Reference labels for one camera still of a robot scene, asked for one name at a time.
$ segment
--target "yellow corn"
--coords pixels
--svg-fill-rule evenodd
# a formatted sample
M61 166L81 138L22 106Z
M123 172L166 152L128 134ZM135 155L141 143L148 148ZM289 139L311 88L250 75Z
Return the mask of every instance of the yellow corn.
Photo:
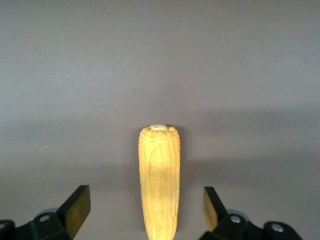
M139 137L140 190L149 240L172 240L178 221L180 138L174 127L152 125Z

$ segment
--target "gray background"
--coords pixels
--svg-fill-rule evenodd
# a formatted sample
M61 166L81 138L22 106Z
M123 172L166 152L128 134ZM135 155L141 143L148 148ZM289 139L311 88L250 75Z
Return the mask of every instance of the gray background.
M207 229L203 187L259 227L320 226L320 2L2 1L0 219L90 185L76 240L147 239L138 138L181 137L175 239Z

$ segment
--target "corn cob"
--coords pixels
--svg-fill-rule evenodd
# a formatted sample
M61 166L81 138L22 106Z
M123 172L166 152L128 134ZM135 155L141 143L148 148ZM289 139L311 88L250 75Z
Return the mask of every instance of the corn cob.
M178 221L180 138L174 127L152 125L139 137L140 190L149 240L172 240Z

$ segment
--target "table surface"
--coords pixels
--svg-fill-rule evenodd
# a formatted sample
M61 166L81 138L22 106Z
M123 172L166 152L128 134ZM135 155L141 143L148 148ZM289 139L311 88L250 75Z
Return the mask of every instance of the table surface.
M207 230L204 186L317 240L319 24L317 0L2 2L0 218L90 185L76 240L148 239L138 138L165 124L181 137L176 240Z

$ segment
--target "screw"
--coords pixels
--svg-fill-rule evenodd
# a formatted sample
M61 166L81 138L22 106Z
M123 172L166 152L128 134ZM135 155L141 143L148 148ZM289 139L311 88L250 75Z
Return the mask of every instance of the screw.
M231 221L234 222L235 224L239 224L241 222L241 219L236 216L236 215L233 215L230 217Z
M276 223L272 224L271 228L273 230L275 230L276 232L278 232L278 233L282 233L284 231L284 228L282 226L280 226L279 224L276 224Z
M45 222L45 221L47 221L49 218L50 218L50 215L44 215L44 216L40 217L39 221L40 221L40 222Z

